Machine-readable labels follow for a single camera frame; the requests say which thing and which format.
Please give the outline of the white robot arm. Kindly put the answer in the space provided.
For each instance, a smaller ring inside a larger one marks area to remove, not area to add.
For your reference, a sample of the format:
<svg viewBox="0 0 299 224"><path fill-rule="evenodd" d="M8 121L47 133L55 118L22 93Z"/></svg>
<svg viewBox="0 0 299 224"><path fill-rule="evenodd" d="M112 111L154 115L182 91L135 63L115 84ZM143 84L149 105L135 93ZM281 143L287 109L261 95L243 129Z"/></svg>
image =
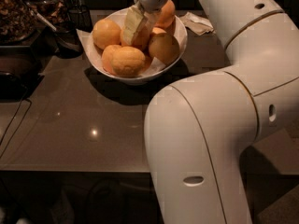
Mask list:
<svg viewBox="0 0 299 224"><path fill-rule="evenodd" d="M239 156L299 113L299 29L274 0L199 0L229 66L174 82L144 135L164 224L252 224Z"/></svg>

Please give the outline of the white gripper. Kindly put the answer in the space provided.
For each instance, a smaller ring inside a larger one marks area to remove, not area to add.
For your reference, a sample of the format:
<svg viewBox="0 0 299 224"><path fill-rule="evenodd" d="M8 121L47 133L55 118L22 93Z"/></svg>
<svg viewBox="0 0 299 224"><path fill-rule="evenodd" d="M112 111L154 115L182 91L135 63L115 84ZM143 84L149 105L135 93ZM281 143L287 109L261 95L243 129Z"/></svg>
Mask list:
<svg viewBox="0 0 299 224"><path fill-rule="evenodd" d="M159 20L161 11L167 0L134 0L135 5L130 6L124 20L123 40L132 45L139 32L145 26L152 31Z"/></svg>

